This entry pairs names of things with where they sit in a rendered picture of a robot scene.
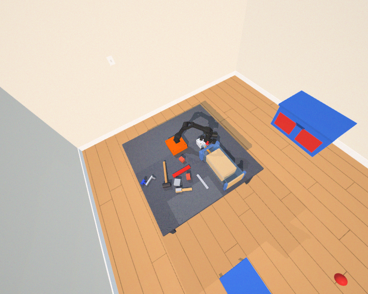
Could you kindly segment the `hammer with wooden handle and black head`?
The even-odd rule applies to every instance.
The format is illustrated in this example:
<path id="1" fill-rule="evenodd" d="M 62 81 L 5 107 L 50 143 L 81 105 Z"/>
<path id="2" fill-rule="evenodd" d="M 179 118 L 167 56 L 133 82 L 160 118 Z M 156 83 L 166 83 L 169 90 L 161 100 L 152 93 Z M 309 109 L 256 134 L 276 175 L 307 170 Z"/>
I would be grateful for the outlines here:
<path id="1" fill-rule="evenodd" d="M 167 182 L 167 174 L 166 174 L 166 163 L 163 162 L 163 168 L 164 168 L 164 177 L 165 177 L 165 183 L 162 184 L 163 188 L 171 187 L 171 183 Z"/>

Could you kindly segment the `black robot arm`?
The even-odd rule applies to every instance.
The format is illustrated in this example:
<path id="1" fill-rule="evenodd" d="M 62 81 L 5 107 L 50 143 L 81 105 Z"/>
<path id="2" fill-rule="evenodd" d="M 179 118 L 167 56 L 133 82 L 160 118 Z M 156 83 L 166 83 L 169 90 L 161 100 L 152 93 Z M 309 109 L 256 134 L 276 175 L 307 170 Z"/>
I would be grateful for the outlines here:
<path id="1" fill-rule="evenodd" d="M 190 124 L 189 126 L 188 126 L 188 124 Z M 180 139 L 181 139 L 181 135 L 182 135 L 182 133 L 185 131 L 185 130 L 188 130 L 188 129 L 190 129 L 190 128 L 196 128 L 196 129 L 198 129 L 198 130 L 201 130 L 201 131 L 203 131 L 204 132 L 204 134 L 206 134 L 206 137 L 207 138 L 217 138 L 217 136 L 218 136 L 218 133 L 216 133 L 216 132 L 213 132 L 213 130 L 210 128 L 210 127 L 208 127 L 208 126 L 201 126 L 201 125 L 199 125 L 199 124 L 196 124 L 196 123 L 194 123 L 194 122 L 189 122 L 189 121 L 186 121 L 186 122 L 184 122 L 183 123 L 183 126 L 182 126 L 182 128 L 180 129 L 180 131 L 178 132 L 178 133 L 176 133 L 175 135 L 174 135 L 174 142 L 177 144 L 177 143 L 179 143 L 180 142 Z"/>

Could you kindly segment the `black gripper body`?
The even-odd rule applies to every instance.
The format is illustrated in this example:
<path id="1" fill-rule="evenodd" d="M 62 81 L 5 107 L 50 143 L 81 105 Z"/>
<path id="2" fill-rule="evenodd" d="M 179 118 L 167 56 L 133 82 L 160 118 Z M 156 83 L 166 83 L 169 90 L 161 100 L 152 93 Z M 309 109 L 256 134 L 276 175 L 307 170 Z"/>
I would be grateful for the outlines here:
<path id="1" fill-rule="evenodd" d="M 204 136 L 201 135 L 200 140 L 202 141 L 203 139 L 204 139 L 204 141 L 212 142 L 212 144 L 216 143 L 216 139 L 211 139 L 211 138 L 207 138 L 207 137 L 204 138 Z"/>

